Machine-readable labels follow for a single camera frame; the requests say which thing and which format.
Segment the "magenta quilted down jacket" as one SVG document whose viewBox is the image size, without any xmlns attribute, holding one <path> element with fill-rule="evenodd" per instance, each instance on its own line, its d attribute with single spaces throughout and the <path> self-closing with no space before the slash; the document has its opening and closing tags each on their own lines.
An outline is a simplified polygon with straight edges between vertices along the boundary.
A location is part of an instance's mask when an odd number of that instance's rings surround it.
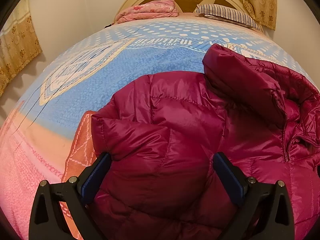
<svg viewBox="0 0 320 240">
<path fill-rule="evenodd" d="M 212 158 L 284 181 L 295 239 L 319 218 L 319 91 L 303 75 L 220 45 L 204 71 L 144 75 L 91 117 L 112 164 L 89 211 L 108 239 L 216 239 L 235 213 Z"/>
</svg>

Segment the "blue pink printed bedspread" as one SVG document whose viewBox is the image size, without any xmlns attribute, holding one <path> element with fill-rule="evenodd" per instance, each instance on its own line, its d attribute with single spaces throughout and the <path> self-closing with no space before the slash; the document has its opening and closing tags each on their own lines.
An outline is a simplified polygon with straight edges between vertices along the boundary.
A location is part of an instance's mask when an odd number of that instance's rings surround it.
<svg viewBox="0 0 320 240">
<path fill-rule="evenodd" d="M 215 43 L 305 74 L 265 35 L 192 14 L 112 25 L 45 68 L 1 127 L 1 210 L 17 237 L 28 238 L 39 182 L 65 181 L 93 160 L 87 111 L 105 106 L 142 75 L 201 72 L 203 56 Z"/>
</svg>

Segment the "beige patterned left curtain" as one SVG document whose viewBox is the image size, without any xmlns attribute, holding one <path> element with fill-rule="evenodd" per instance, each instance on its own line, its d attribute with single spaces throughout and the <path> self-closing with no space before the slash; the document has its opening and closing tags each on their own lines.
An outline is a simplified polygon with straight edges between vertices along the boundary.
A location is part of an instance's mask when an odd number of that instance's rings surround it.
<svg viewBox="0 0 320 240">
<path fill-rule="evenodd" d="M 35 33 L 29 0 L 20 0 L 1 29 L 0 93 L 42 48 Z"/>
</svg>

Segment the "striped pillow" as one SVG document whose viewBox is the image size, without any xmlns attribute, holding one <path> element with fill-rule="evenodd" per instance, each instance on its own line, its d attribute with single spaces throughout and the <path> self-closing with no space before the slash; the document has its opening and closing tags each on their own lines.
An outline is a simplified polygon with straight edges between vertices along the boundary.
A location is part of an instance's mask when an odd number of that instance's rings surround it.
<svg viewBox="0 0 320 240">
<path fill-rule="evenodd" d="M 197 15 L 204 16 L 219 21 L 225 21 L 232 24 L 240 25 L 258 32 L 263 32 L 260 24 L 258 24 L 248 14 L 236 9 L 218 4 L 198 4 L 194 12 Z"/>
</svg>

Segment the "pink folded blanket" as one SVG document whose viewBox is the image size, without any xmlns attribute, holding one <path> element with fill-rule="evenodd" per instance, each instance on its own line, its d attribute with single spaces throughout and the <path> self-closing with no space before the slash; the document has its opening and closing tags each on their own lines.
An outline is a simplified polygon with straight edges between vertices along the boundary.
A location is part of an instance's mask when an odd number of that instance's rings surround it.
<svg viewBox="0 0 320 240">
<path fill-rule="evenodd" d="M 121 24 L 135 20 L 177 16 L 179 16 L 179 11 L 174 0 L 157 0 L 128 7 L 119 12 L 114 21 L 117 24 Z"/>
</svg>

